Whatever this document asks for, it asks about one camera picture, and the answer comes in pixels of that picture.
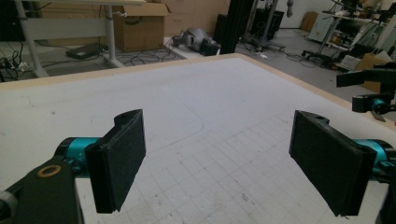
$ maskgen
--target gray floor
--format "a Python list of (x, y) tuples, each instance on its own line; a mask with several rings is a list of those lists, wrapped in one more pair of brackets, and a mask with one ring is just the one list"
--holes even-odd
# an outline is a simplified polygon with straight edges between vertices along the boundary
[[(278, 49), (263, 49), (262, 54), (265, 55), (266, 58), (262, 57), (260, 53), (257, 54), (254, 52), (254, 50), (251, 50), (250, 45), (238, 44), (235, 52), (246, 54), (261, 63), (271, 65), (282, 72), (285, 72), (293, 77), (297, 77), (302, 81), (305, 81), (348, 101), (351, 101), (352, 95), (372, 93), (371, 91), (368, 91), (360, 86), (336, 88), (335, 80), (336, 76), (341, 74), (340, 71), (329, 70), (313, 63), (301, 60), (302, 58), (300, 55), (303, 50), (308, 49), (315, 52), (320, 47), (319, 44), (306, 40), (306, 35), (306, 32), (298, 29), (280, 30), (277, 33), (276, 39), (274, 39), (274, 41), (284, 45), (284, 51), (279, 51)], [(64, 52), (71, 47), (54, 48), (43, 47), (39, 45), (37, 45), (37, 47), (40, 60), (50, 76), (60, 76), (111, 68), (106, 64), (102, 56), (83, 62), (67, 58)], [(0, 43), (0, 49), (7, 49), (8, 52), (10, 52), (11, 48), (19, 49), (20, 44)], [(22, 54), (22, 59), (25, 62), (32, 64), (26, 49), (27, 48), (25, 48), (23, 51), (24, 53)], [(323, 53), (327, 55), (336, 55), (338, 52), (335, 49), (325, 48)], [(120, 52), (117, 54), (117, 58), (126, 66), (181, 60), (179, 56), (173, 52), (170, 52), (168, 49), (147, 50), (131, 53)], [(31, 72), (25, 72), (23, 74), (19, 73), (19, 80), (29, 78), (35, 78)], [(396, 120), (396, 115), (391, 113), (387, 114), (385, 117), (391, 120)]]

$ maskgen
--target white table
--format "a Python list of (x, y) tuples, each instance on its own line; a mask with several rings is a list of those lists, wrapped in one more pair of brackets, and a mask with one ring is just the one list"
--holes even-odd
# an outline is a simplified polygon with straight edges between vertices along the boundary
[[(29, 0), (33, 2), (48, 2), (49, 0)], [(68, 4), (106, 5), (106, 17), (96, 19), (37, 19), (27, 18), (21, 0), (15, 0), (19, 13), (21, 28), (29, 47), (33, 62), (34, 73), (37, 77), (48, 77), (42, 67), (35, 49), (35, 40), (89, 37), (106, 35), (108, 39), (108, 55), (106, 61), (115, 67), (123, 67), (116, 59), (114, 40), (113, 12), (111, 6), (142, 5), (145, 0), (55, 0), (50, 2)]]
[(0, 188), (49, 159), (69, 136), (102, 136), (143, 108), (148, 154), (119, 213), (87, 223), (373, 224), (387, 185), (371, 182), (358, 217), (334, 217), (289, 155), (295, 109), (350, 138), (396, 146), (394, 124), (241, 55), (0, 84)]

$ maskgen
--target white wall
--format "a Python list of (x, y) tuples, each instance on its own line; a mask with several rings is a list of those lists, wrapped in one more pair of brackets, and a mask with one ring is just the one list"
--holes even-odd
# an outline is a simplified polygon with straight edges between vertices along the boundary
[[(278, 0), (277, 2), (276, 10), (285, 12), (285, 16), (280, 24), (281, 28), (300, 28), (305, 12), (321, 12), (323, 10), (329, 10), (332, 7), (331, 0), (293, 0), (293, 2), (293, 15), (290, 18), (286, 16), (288, 0)], [(258, 7), (263, 7), (263, 3), (260, 1)]]

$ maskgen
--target box flap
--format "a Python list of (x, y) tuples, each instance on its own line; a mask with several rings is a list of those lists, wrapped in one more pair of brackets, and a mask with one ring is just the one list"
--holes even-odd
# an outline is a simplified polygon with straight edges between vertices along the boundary
[(140, 6), (124, 6), (128, 16), (167, 16), (169, 14), (166, 4), (146, 3)]

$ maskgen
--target metal desk leg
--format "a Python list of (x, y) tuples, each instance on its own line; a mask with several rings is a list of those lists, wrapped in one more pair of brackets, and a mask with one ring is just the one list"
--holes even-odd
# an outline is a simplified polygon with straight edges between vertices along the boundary
[(116, 44), (114, 41), (113, 11), (110, 5), (106, 5), (106, 30), (108, 40), (108, 55), (105, 58), (108, 63), (115, 67), (125, 67), (116, 59)]
[(37, 49), (35, 48), (35, 41), (30, 35), (29, 27), (26, 24), (28, 19), (23, 9), (22, 1), (15, 1), (15, 4), (17, 6), (18, 14), (20, 16), (21, 28), (23, 30), (23, 34), (25, 36), (25, 40), (28, 45), (28, 48), (30, 50), (30, 55), (32, 56), (33, 59), (33, 63), (34, 63), (33, 71), (37, 77), (49, 77), (49, 74), (41, 66), (40, 60), (38, 59)]

